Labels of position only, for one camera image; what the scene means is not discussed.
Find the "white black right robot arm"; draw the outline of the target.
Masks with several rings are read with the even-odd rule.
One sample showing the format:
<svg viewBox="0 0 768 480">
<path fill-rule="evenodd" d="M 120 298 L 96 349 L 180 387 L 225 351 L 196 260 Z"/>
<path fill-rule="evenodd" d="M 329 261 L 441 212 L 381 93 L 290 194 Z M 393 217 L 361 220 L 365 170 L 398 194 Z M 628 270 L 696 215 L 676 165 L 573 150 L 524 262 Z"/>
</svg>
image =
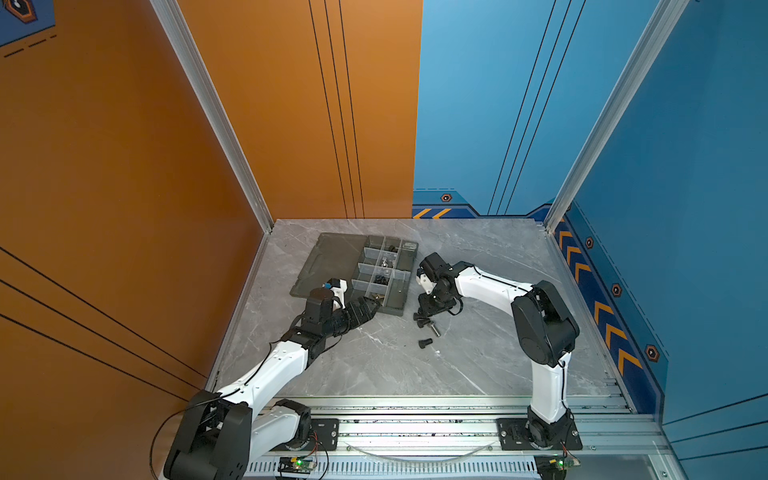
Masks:
<svg viewBox="0 0 768 480">
<path fill-rule="evenodd" d="M 508 314 L 521 349 L 531 362 L 533 390 L 520 432 L 535 449 L 583 448 L 574 414 L 566 400 L 567 377 L 580 327 L 557 288 L 549 281 L 514 281 L 485 272 L 468 262 L 445 263 L 432 254 L 417 269 L 415 317 L 457 313 L 466 298 Z"/>
</svg>

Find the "grey plastic organizer box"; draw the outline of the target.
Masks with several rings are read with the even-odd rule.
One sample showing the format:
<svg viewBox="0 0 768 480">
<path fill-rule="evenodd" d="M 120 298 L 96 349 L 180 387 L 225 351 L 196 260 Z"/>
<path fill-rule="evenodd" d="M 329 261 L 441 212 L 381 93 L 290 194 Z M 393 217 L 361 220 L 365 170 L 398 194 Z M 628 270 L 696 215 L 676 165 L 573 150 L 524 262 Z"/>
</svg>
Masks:
<svg viewBox="0 0 768 480">
<path fill-rule="evenodd" d="M 401 316 L 418 247 L 416 241 L 399 237 L 324 232 L 310 251 L 290 295 L 306 298 L 327 280 L 340 278 L 348 284 L 346 301 L 370 297 L 371 293 L 384 294 L 380 311 Z M 389 284 L 375 284 L 376 275 L 388 277 Z"/>
</svg>

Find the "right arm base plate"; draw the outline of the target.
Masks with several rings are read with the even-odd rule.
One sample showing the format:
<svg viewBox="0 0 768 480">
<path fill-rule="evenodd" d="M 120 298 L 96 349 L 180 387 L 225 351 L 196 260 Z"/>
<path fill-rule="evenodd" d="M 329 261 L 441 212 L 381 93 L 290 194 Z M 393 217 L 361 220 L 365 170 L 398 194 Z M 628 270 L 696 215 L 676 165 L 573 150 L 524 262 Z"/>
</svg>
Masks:
<svg viewBox="0 0 768 480">
<path fill-rule="evenodd" d="M 547 424 L 534 418 L 498 418 L 497 434 L 504 451 L 583 449 L 581 435 L 571 415 L 564 415 L 555 423 Z"/>
</svg>

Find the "aluminium corner post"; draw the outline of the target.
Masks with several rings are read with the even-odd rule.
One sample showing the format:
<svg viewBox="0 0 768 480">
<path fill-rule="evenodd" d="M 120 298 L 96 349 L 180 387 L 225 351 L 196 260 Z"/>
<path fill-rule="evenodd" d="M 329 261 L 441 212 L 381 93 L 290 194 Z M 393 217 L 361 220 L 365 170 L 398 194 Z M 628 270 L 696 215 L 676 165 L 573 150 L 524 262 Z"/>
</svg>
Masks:
<svg viewBox="0 0 768 480">
<path fill-rule="evenodd" d="M 688 0 L 663 0 L 655 7 L 545 217 L 547 234 L 554 234 L 564 219 L 688 4 Z"/>
<path fill-rule="evenodd" d="M 261 229 L 271 234 L 274 220 L 259 188 L 213 79 L 177 1 L 150 0 L 156 17 L 192 87 L 208 123 Z"/>
</svg>

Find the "right circuit board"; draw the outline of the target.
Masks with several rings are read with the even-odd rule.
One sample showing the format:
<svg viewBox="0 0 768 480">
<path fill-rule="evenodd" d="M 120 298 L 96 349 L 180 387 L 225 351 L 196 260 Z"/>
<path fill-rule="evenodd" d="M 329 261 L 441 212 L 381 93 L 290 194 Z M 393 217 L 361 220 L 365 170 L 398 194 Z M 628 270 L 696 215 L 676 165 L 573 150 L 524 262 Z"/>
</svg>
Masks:
<svg viewBox="0 0 768 480">
<path fill-rule="evenodd" d="M 568 472 L 581 466 L 574 456 L 535 456 L 536 471 L 542 480 L 565 480 Z"/>
</svg>

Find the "left green circuit board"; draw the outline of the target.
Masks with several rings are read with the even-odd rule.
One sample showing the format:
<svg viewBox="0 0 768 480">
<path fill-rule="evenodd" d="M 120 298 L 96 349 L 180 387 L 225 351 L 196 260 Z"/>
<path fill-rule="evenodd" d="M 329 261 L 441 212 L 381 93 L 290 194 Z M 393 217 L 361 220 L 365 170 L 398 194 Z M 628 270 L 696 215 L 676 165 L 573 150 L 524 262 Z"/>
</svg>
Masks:
<svg viewBox="0 0 768 480">
<path fill-rule="evenodd" d="M 317 467 L 314 457 L 280 457 L 277 472 L 279 476 L 309 476 Z"/>
</svg>

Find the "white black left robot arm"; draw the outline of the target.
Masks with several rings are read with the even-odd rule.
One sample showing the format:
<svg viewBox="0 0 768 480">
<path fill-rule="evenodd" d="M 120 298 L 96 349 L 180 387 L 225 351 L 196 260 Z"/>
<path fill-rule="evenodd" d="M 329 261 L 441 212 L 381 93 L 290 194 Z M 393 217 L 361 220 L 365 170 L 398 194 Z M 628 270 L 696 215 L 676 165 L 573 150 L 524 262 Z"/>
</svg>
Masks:
<svg viewBox="0 0 768 480">
<path fill-rule="evenodd" d="M 167 454 L 163 479 L 240 479 L 251 460 L 310 440 L 311 409 L 276 394 L 339 339 L 372 320 L 381 308 L 370 297 L 345 298 L 332 279 L 310 292 L 303 311 L 270 343 L 264 359 L 234 382 L 201 390 L 179 411 L 181 422 Z"/>
</svg>

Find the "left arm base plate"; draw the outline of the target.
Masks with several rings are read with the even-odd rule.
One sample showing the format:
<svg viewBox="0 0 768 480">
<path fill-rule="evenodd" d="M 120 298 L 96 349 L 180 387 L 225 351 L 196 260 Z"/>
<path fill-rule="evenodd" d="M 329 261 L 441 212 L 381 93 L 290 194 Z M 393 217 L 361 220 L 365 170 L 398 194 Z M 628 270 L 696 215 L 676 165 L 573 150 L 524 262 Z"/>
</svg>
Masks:
<svg viewBox="0 0 768 480">
<path fill-rule="evenodd" d="M 313 418 L 308 436 L 300 442 L 280 444 L 272 449 L 272 452 L 282 451 L 312 451 L 317 442 L 320 442 L 321 451 L 336 451 L 339 440 L 340 420 L 338 418 Z"/>
</svg>

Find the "right aluminium corner post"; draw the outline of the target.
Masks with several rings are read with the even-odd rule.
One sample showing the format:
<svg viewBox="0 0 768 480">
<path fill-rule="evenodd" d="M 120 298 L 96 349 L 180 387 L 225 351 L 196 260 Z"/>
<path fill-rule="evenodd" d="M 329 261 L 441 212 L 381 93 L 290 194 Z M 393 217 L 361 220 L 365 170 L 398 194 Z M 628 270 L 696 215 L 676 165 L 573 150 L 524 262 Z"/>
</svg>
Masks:
<svg viewBox="0 0 768 480">
<path fill-rule="evenodd" d="M 547 234 L 554 234 L 564 219 L 688 4 L 688 0 L 663 0 L 655 7 L 545 217 Z"/>
</svg>

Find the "aluminium front rail frame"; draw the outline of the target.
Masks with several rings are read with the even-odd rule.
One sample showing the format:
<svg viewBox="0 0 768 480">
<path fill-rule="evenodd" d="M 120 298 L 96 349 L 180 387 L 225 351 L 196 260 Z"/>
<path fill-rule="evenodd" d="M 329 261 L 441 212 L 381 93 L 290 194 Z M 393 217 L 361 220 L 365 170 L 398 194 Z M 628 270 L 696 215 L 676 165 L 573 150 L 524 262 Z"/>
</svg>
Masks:
<svg viewBox="0 0 768 480">
<path fill-rule="evenodd" d="M 338 418 L 336 451 L 313 479 L 540 479 L 535 456 L 574 456 L 566 479 L 683 479 L 655 419 L 617 390 L 568 399 L 583 449 L 504 451 L 498 418 L 525 418 L 525 396 L 302 397 L 312 417 Z"/>
</svg>

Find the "left aluminium corner post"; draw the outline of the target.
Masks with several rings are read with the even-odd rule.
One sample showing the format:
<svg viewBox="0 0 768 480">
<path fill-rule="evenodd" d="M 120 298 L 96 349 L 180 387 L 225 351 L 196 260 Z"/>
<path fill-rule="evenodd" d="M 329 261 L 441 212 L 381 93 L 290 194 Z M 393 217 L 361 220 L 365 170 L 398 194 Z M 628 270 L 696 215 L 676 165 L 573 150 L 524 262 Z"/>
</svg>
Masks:
<svg viewBox="0 0 768 480">
<path fill-rule="evenodd" d="M 192 87 L 208 123 L 261 229 L 271 234 L 274 220 L 259 188 L 213 79 L 177 1 L 150 0 L 156 17 Z"/>
</svg>

